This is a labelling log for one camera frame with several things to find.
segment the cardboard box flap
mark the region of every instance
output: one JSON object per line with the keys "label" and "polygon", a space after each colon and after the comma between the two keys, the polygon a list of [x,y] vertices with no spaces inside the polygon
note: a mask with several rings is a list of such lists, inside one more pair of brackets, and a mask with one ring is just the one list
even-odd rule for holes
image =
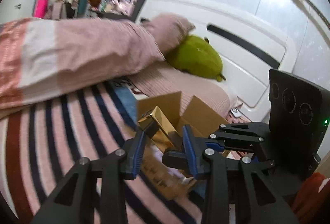
{"label": "cardboard box flap", "polygon": [[220,124],[228,123],[223,117],[195,96],[192,98],[182,117],[193,125],[203,137],[207,137],[218,130]]}
{"label": "cardboard box flap", "polygon": [[179,122],[181,92],[164,94],[136,102],[137,119],[140,119],[146,112],[158,106],[170,123],[176,126]]}

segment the guitar neck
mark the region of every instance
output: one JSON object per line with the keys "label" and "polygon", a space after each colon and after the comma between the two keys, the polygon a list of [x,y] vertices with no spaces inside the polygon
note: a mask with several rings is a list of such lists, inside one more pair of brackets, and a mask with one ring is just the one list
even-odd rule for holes
{"label": "guitar neck", "polygon": [[323,15],[323,13],[314,5],[311,0],[305,0],[311,7],[312,9],[317,13],[318,16],[322,19],[322,21],[325,23],[327,28],[330,30],[330,22],[326,19],[326,17]]}

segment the pink bottle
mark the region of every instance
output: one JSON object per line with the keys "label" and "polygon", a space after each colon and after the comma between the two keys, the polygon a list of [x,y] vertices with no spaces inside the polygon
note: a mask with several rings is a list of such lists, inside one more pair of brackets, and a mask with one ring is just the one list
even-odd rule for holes
{"label": "pink bottle", "polygon": [[34,17],[43,18],[47,12],[48,0],[38,0],[37,7],[34,10]]}

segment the dark red stripe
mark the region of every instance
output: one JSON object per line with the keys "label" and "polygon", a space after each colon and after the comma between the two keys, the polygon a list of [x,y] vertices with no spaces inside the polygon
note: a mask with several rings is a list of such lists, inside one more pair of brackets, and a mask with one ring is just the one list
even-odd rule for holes
{"label": "dark red stripe", "polygon": [[9,191],[21,223],[30,223],[33,214],[27,200],[19,163],[19,131],[22,113],[9,116],[6,141],[6,170]]}

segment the circular mark on black device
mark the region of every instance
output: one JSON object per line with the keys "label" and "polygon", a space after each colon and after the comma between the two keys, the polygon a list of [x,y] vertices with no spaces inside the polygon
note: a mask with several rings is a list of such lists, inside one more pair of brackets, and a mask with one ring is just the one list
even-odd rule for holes
{"label": "circular mark on black device", "polygon": [[279,89],[277,83],[272,84],[272,94],[275,99],[278,99],[279,96]]}
{"label": "circular mark on black device", "polygon": [[302,103],[299,109],[299,118],[303,125],[309,125],[313,119],[313,110],[310,104]]}
{"label": "circular mark on black device", "polygon": [[289,113],[292,113],[296,108],[296,96],[288,88],[282,94],[282,102],[284,109]]}

